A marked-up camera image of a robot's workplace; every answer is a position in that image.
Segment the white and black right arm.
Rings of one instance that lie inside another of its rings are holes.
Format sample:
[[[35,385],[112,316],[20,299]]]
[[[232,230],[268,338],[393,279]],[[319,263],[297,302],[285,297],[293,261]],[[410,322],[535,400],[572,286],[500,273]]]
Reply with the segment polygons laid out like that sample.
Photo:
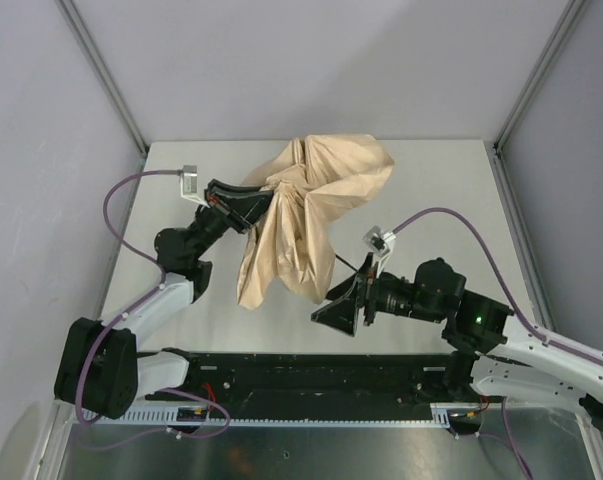
[[[465,285],[441,258],[422,263],[408,280],[368,256],[328,291],[311,320],[348,336],[379,313],[439,324],[454,350],[446,371],[451,386],[562,408],[603,432],[603,351],[525,324],[512,307]]]

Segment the beige and black folding umbrella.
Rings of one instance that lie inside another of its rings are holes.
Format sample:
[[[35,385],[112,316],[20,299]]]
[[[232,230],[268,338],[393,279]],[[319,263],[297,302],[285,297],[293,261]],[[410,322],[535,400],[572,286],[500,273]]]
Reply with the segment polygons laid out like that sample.
[[[253,170],[244,185],[273,197],[248,235],[238,273],[239,305],[259,307],[274,279],[320,303],[336,258],[330,225],[371,201],[393,167],[371,135],[309,135],[292,139],[275,159]]]

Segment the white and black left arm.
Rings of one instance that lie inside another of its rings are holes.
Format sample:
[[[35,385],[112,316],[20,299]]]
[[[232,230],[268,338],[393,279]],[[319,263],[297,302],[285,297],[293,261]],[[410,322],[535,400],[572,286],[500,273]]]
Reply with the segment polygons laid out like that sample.
[[[155,236],[151,260],[160,270],[158,285],[109,319],[72,323],[53,387],[56,399],[118,419],[137,399],[183,385],[190,368],[184,355],[162,350],[142,356],[138,349],[205,293],[213,265],[203,255],[227,231],[249,232],[272,199],[260,187],[211,181],[189,226]]]

